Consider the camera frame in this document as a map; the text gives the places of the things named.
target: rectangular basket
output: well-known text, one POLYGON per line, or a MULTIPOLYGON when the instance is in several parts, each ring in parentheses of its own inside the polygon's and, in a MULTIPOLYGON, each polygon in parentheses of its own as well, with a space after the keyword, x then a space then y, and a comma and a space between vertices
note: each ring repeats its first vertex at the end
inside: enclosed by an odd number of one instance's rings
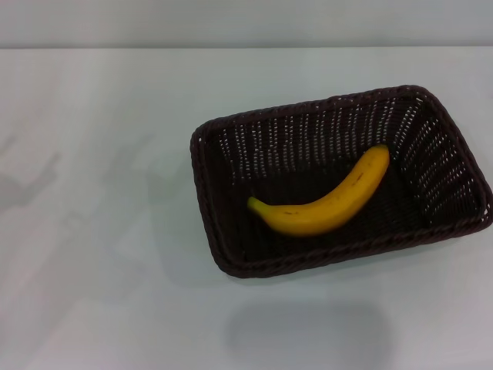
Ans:
POLYGON ((440 102, 418 86, 378 89, 213 119, 192 136, 192 165, 214 260, 266 278, 474 233, 489 226, 491 190, 440 102), (345 226, 285 237, 247 209, 304 204, 342 181, 368 148, 391 165, 345 226))

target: banana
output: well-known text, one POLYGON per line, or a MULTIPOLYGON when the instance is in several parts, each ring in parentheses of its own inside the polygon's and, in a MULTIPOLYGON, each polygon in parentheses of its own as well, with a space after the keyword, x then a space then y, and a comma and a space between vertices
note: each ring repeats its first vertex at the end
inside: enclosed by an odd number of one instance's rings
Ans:
POLYGON ((257 198, 248 207, 272 229, 292 237, 309 237, 348 222, 371 198, 390 161, 385 145, 371 147, 334 190, 312 203, 270 206, 257 198))

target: wall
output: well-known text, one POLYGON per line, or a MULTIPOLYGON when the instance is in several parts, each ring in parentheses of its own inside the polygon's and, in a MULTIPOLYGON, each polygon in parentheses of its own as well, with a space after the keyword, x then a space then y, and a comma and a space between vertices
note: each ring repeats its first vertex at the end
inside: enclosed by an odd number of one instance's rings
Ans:
POLYGON ((0 47, 493 45, 491 0, 0 0, 0 47))

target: woven texture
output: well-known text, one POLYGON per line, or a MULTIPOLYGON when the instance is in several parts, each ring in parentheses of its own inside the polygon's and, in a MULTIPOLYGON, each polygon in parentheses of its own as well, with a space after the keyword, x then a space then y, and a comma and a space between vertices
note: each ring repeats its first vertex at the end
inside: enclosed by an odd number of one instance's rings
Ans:
POLYGON ((191 140, 210 249, 239 278, 266 278, 474 233, 492 222, 489 186, 445 108, 401 86, 214 119, 191 140), (336 187, 368 148, 391 165, 345 226, 285 237, 247 209, 304 204, 336 187))

